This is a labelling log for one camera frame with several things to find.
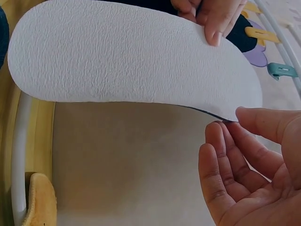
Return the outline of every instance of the yellow plush toy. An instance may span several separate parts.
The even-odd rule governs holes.
[[[22,226],[56,226],[55,191],[44,174],[31,175],[28,211]]]

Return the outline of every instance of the purple object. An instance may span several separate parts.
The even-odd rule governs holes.
[[[256,28],[264,30],[259,24],[248,20],[250,24]],[[264,54],[266,47],[257,44],[254,49],[243,53],[244,56],[247,58],[247,60],[250,62],[250,64],[257,66],[257,67],[266,67],[268,65],[268,60]]]

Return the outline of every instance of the finger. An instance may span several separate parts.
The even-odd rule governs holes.
[[[231,165],[226,154],[226,145],[221,125],[222,123],[218,124],[214,122],[206,127],[206,143],[211,144],[215,149],[220,175],[227,193],[234,201],[238,202],[242,198],[248,196],[250,192],[234,179]]]
[[[205,24],[205,37],[213,46],[219,46],[222,33],[227,28],[241,0],[215,0]]]
[[[240,149],[235,145],[234,140],[224,123],[221,123],[227,157],[230,161],[234,179],[242,184],[250,193],[257,191],[269,184],[269,182],[259,173],[250,169]]]
[[[199,10],[199,13],[197,13],[197,23],[199,25],[204,26],[206,24],[209,12],[212,8],[214,1],[213,0],[203,0],[201,9]]]
[[[215,149],[210,144],[200,147],[198,172],[205,202],[217,225],[235,201],[227,194],[219,172]]]
[[[182,12],[179,12],[178,16],[182,17],[182,18],[185,18],[186,20],[190,20],[190,21],[192,21],[194,23],[197,22],[195,16],[192,13],[182,13]]]
[[[236,146],[251,166],[262,175],[272,179],[280,166],[284,164],[282,155],[269,151],[238,123],[229,123],[227,124],[227,128]]]
[[[246,130],[281,144],[288,125],[292,126],[296,123],[301,117],[301,111],[239,107],[236,110],[236,115],[239,124]]]
[[[295,189],[301,189],[301,111],[238,108],[239,123],[248,131],[281,144]]]
[[[228,26],[226,27],[226,29],[224,30],[224,32],[223,32],[223,34],[222,34],[222,36],[223,36],[224,38],[226,38],[226,37],[228,36],[228,34],[230,34],[230,32],[232,31],[232,29],[233,29],[233,27],[234,27],[234,25],[235,25],[235,23],[236,23],[236,21],[237,21],[239,15],[241,14],[241,11],[243,10],[245,4],[246,4],[246,2],[244,2],[244,3],[242,3],[242,4],[240,4],[240,5],[238,6],[238,8],[237,8],[237,10],[235,11],[235,13],[234,13],[232,19],[230,20]]]
[[[189,0],[172,0],[171,4],[173,7],[182,13],[190,13],[191,11],[191,3]]]

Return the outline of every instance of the insole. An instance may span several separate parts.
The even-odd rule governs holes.
[[[257,75],[223,39],[167,13],[91,0],[51,0],[27,12],[8,50],[16,84],[57,102],[183,105],[235,121],[238,106],[260,107]]]

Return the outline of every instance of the dark blue fabric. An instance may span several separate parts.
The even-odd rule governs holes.
[[[3,9],[0,7],[0,68],[4,63],[6,52],[8,51],[9,27]]]
[[[172,15],[177,15],[177,10],[174,9],[170,0],[104,0],[110,2],[123,3],[133,6],[140,6],[144,8],[150,8],[153,10],[158,10],[166,12]],[[197,8],[196,14],[202,9],[202,3]],[[239,16],[234,28],[230,34],[226,37],[230,42],[232,42],[241,52],[248,52],[255,48],[257,44],[257,39],[250,38],[245,33],[245,27],[252,27],[250,22],[242,15]]]

